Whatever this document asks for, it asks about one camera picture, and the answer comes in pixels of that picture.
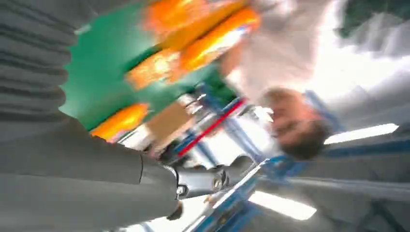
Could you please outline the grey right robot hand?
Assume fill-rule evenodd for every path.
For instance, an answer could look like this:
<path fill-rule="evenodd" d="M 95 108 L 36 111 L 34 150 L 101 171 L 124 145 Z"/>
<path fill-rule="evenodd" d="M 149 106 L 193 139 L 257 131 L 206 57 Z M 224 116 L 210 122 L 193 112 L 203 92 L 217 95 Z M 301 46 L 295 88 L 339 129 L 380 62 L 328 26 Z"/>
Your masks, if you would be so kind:
<path fill-rule="evenodd" d="M 251 165 L 240 157 L 208 170 L 172 168 L 59 125 L 0 120 L 0 229 L 102 232 L 170 216 L 178 198 L 233 186 Z"/>

